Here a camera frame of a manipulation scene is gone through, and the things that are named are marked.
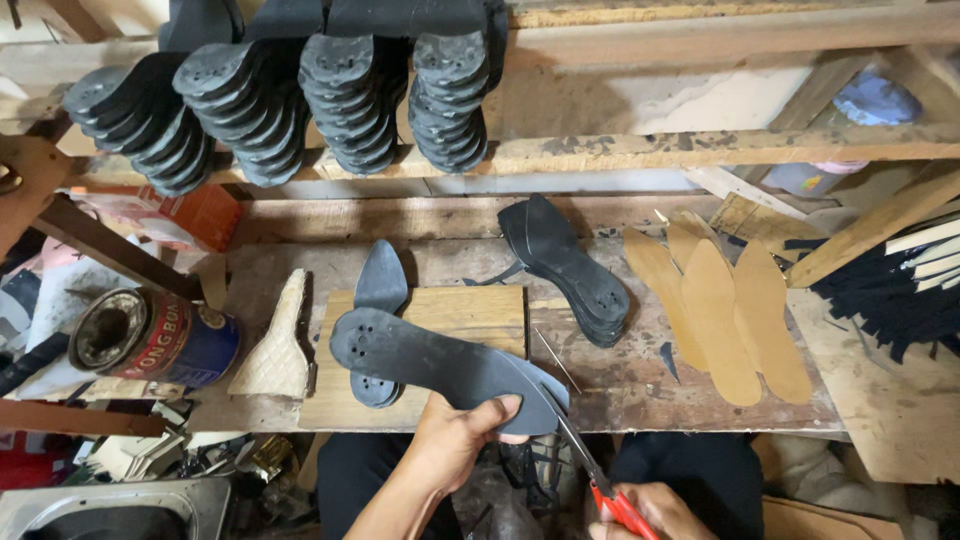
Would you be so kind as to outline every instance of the beige quilted lining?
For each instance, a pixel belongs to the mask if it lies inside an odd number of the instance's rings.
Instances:
[[[306,271],[294,270],[280,292],[267,335],[256,344],[237,372],[229,394],[273,394],[302,399],[306,394],[307,358],[295,330]]]

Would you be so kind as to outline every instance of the hand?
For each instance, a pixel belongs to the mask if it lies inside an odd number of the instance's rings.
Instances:
[[[680,539],[717,540],[697,516],[693,515],[684,500],[662,482],[618,483],[613,491],[623,493],[647,522],[660,540]],[[626,528],[613,523],[613,516],[604,507],[600,510],[600,523],[590,524],[593,540],[635,540],[640,538]]]
[[[443,497],[449,495],[467,481],[483,445],[494,439],[522,444],[530,438],[492,431],[516,416],[521,400],[518,395],[500,396],[474,410],[457,410],[444,396],[430,392],[414,440],[396,470]]]

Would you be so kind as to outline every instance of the red scissors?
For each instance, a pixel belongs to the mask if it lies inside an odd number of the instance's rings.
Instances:
[[[550,403],[550,406],[553,407],[554,412],[557,413],[557,418],[560,420],[560,435],[566,439],[573,454],[580,457],[580,462],[583,463],[584,468],[587,469],[587,474],[590,476],[590,490],[593,492],[593,499],[597,503],[597,509],[603,509],[605,506],[611,514],[613,514],[615,521],[633,534],[641,536],[646,540],[660,540],[653,528],[650,527],[650,524],[647,523],[647,520],[630,504],[627,496],[622,492],[613,491],[613,487],[603,474],[603,470],[600,469],[596,460],[590,455],[583,439],[580,438],[577,430],[570,424],[570,420],[566,418],[566,412],[564,408],[560,406],[557,398],[542,384],[540,385],[540,392],[543,394],[543,397],[546,398],[546,401]]]

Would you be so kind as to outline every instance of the scissors blade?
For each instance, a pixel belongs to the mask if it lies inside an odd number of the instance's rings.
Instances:
[[[540,391],[543,397],[546,398],[546,401],[550,403],[550,406],[553,407],[554,412],[557,413],[557,419],[560,421],[560,435],[566,439],[566,442],[570,445],[570,450],[579,458],[580,462],[583,463],[584,468],[587,469],[587,474],[590,476],[590,479],[593,480],[593,484],[600,490],[600,494],[608,499],[613,499],[615,494],[613,493],[610,481],[606,475],[603,474],[603,469],[597,465],[590,451],[587,450],[587,445],[585,445],[584,440],[580,438],[580,434],[577,433],[577,430],[573,428],[573,424],[571,424],[570,420],[566,417],[566,411],[564,411],[560,402],[557,401],[557,398],[554,397],[550,389],[545,385],[540,385]]]

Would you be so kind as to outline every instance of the person's left hand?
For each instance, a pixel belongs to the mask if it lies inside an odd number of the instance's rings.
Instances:
[[[456,491],[470,476],[483,445],[493,440],[521,444],[530,438],[493,432],[516,416],[521,400],[518,395],[500,396],[474,410],[457,410],[444,396],[430,392],[414,440],[397,464],[397,472],[443,497]]]

